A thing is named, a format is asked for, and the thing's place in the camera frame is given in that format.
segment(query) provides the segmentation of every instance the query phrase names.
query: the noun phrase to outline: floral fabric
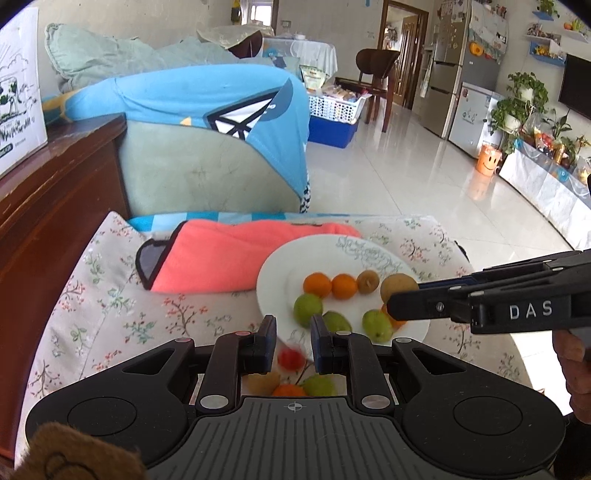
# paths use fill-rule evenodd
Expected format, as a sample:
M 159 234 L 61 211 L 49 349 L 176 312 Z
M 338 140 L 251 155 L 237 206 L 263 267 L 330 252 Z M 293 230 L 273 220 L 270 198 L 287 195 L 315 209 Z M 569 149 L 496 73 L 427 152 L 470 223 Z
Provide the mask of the floral fabric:
M 457 245 L 431 217 L 301 215 L 291 221 L 351 224 L 364 238 L 405 260 L 421 281 L 471 271 Z M 166 237 L 166 233 L 156 236 Z M 49 393 L 177 337 L 210 345 L 225 333 L 258 327 L 261 314 L 254 290 L 199 295 L 161 295 L 144 290 L 135 270 L 135 254 L 145 240 L 145 235 L 118 214 L 110 213 L 77 263 L 47 322 L 31 368 L 17 437 L 17 464 L 27 448 L 27 415 Z M 476 337 L 466 326 L 438 320 L 431 322 L 424 343 L 530 384 L 509 335 Z M 301 374 L 284 375 L 284 381 L 295 381 Z M 307 368 L 304 376 L 310 374 L 313 368 Z M 336 384 L 344 394 L 342 378 Z

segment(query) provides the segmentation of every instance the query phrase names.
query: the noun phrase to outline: white plate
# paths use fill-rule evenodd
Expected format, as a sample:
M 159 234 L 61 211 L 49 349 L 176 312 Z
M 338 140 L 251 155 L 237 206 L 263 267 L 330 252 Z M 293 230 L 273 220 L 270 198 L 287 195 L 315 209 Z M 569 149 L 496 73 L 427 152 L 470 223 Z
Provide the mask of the white plate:
M 304 293 L 304 279 L 322 272 L 333 278 L 340 273 L 353 277 L 364 270 L 374 270 L 380 280 L 394 273 L 404 273 L 417 279 L 410 267 L 378 245 L 351 236 L 312 235 L 293 240 L 275 250 L 265 261 L 256 281 L 256 297 L 261 313 L 277 318 L 277 336 L 284 343 L 298 344 L 312 358 L 310 330 L 298 325 L 293 305 Z M 344 315 L 354 332 L 363 334 L 362 318 L 368 310 L 383 305 L 379 288 L 370 295 L 357 293 L 349 300 L 336 300 L 329 295 L 323 300 L 324 311 Z M 410 337 L 422 342 L 429 329 L 429 320 L 408 322 L 394 337 Z

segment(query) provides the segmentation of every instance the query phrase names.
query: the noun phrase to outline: window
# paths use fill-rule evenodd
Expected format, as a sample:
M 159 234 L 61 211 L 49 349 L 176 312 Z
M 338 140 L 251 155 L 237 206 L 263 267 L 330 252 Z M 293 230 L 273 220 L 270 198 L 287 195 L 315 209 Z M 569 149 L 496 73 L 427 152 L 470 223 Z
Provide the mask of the window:
M 250 20 L 257 20 L 263 25 L 271 26 L 271 13 L 273 4 L 269 2 L 248 2 L 250 6 Z

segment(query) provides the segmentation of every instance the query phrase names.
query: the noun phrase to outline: television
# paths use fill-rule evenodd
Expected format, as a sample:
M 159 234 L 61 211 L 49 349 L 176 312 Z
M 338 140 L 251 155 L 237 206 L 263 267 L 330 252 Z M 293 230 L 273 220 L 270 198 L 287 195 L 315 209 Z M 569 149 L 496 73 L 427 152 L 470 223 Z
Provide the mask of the television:
M 558 101 L 591 119 L 591 61 L 567 56 Z

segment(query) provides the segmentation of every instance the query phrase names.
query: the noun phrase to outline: wooden headboard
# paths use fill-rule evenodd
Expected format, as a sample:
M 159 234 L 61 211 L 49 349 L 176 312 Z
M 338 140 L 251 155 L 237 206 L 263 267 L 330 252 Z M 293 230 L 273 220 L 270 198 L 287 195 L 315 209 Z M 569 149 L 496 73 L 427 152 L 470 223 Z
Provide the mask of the wooden headboard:
M 111 115 L 49 129 L 0 179 L 0 456 L 14 459 L 22 399 L 47 319 L 109 211 L 129 218 Z

